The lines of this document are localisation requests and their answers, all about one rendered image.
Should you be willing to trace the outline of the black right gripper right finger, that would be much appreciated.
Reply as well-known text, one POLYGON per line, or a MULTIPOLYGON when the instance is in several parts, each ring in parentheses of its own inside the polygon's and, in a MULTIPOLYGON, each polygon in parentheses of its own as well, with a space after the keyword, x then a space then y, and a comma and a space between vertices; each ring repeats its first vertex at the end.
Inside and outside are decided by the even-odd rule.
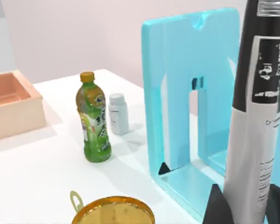
POLYGON ((271 184, 265 212, 265 224, 280 224, 280 187, 271 184))

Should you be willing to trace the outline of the light blue rack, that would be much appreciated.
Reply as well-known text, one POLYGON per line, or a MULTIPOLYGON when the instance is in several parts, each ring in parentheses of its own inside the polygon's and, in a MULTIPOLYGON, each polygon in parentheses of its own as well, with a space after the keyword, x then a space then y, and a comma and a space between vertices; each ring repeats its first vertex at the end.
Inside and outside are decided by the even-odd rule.
MULTIPOLYGON (((150 174, 200 223, 212 184, 224 191, 242 30, 233 8, 142 25, 150 174)), ((280 187, 280 125, 271 184, 280 187)))

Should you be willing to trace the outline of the white pill bottle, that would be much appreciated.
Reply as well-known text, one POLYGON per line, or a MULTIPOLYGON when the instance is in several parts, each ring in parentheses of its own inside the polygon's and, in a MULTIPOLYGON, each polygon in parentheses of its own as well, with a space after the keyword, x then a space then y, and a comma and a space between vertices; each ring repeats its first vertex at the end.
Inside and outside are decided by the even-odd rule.
POLYGON ((124 95, 122 93, 111 94, 108 108, 112 132, 116 135, 126 134, 129 130, 129 122, 124 95))

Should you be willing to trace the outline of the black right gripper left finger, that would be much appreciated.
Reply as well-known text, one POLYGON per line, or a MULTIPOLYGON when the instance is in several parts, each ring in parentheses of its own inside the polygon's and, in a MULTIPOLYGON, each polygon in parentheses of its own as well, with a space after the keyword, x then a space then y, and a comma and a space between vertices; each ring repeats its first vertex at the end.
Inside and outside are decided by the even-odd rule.
POLYGON ((234 224, 231 209, 217 184, 212 184, 202 224, 234 224))

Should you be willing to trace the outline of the gold trophy cup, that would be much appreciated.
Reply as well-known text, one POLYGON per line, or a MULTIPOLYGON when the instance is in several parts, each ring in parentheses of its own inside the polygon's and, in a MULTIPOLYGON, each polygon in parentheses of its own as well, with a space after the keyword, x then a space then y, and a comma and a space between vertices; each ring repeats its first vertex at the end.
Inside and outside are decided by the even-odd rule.
POLYGON ((70 201, 76 212, 71 224, 155 224, 150 207, 133 197, 108 196, 84 206, 72 190, 70 201))

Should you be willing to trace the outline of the salmon-coloured shallow box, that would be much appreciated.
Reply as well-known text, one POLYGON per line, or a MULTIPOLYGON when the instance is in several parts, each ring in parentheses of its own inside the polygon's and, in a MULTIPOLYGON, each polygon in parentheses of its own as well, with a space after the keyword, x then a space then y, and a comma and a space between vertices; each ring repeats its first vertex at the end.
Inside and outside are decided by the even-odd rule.
POLYGON ((0 73, 0 139, 45 126, 42 95, 19 70, 0 73))

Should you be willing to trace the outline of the green bottle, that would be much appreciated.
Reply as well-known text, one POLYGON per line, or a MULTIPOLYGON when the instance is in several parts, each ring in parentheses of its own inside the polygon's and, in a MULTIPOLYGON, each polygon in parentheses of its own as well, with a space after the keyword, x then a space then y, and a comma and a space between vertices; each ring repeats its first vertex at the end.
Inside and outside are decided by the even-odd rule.
POLYGON ((84 135, 84 155, 89 162, 104 162, 112 154, 105 119, 105 94, 95 84, 94 72, 82 72, 80 80, 82 85, 76 94, 76 105, 84 135))

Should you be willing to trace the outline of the black and white tube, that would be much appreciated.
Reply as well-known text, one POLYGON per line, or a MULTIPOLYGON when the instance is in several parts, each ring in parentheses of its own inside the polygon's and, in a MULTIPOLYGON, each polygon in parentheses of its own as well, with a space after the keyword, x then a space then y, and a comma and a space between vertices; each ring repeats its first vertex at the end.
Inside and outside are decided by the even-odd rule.
POLYGON ((247 0, 224 177, 234 224, 263 224, 280 125, 280 0, 247 0))

